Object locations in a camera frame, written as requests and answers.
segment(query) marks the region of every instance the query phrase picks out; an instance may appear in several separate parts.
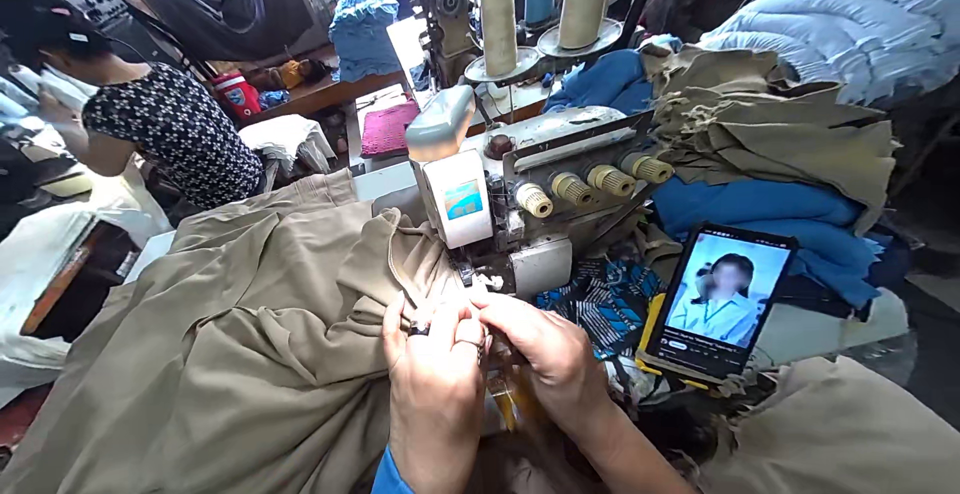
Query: black and white patterned blouse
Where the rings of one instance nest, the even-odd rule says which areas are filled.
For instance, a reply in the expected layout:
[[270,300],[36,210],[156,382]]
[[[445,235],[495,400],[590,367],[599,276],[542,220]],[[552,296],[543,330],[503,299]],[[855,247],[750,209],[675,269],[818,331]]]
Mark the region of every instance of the black and white patterned blouse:
[[200,82],[162,62],[146,76],[100,87],[83,126],[137,144],[187,201],[213,209],[247,198],[263,164]]

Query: blue sleeve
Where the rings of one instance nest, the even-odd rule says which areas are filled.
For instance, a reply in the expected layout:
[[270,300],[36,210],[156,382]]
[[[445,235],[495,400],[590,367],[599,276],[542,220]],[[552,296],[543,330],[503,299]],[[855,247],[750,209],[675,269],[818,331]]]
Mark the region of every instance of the blue sleeve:
[[376,477],[373,479],[373,489],[370,494],[414,494],[413,489],[403,482],[401,472],[394,464],[394,456],[390,454],[390,446],[383,451],[380,466],[376,468]]

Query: pink cloth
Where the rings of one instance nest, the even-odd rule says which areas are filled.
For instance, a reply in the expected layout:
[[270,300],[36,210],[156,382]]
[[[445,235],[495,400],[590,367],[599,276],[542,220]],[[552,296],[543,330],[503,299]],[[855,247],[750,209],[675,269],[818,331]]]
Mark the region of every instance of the pink cloth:
[[413,100],[368,113],[360,140],[360,155],[372,158],[406,152],[407,140],[403,135],[419,113],[420,108]]

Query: woman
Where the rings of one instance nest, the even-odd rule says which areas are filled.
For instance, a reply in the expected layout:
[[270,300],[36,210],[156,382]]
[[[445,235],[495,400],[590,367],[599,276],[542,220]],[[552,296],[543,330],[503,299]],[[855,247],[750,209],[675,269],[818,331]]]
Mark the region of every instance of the woman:
[[757,318],[758,307],[748,298],[754,263],[741,254],[723,254],[701,279],[679,298],[667,325],[738,345]]
[[[474,469],[483,421],[485,325],[530,361],[547,414],[614,494],[693,494],[607,395],[587,334],[554,312],[506,295],[412,311],[402,292],[383,316],[390,368],[390,441],[373,494],[455,494]],[[402,314],[411,319],[409,335]]]
[[263,164],[196,79],[159,62],[126,62],[65,0],[0,0],[13,57],[99,88],[81,113],[41,92],[40,115],[95,173],[119,175],[136,151],[186,200],[213,209],[263,190]]

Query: ring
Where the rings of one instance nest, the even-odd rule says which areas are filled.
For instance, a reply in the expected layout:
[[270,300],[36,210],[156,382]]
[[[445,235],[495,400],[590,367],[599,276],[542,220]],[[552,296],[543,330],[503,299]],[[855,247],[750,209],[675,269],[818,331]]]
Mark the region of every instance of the ring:
[[467,340],[465,338],[460,338],[459,340],[455,340],[453,343],[456,344],[457,342],[466,342],[467,344],[473,344],[474,346],[477,347],[478,350],[483,348],[483,344],[477,344],[476,342],[472,340]]
[[430,322],[428,321],[414,321],[410,324],[410,328],[407,330],[407,336],[415,337],[417,335],[427,336],[430,335]]
[[477,344],[476,342],[474,342],[474,341],[472,341],[472,340],[466,340],[465,338],[460,338],[460,339],[458,339],[458,340],[454,340],[453,343],[456,344],[457,342],[465,342],[465,343],[467,343],[467,344],[473,344],[474,346],[476,346],[476,347],[477,347],[477,365],[480,365],[481,362],[483,362],[483,351],[484,351],[484,348],[485,348],[485,346],[484,346],[483,344]]

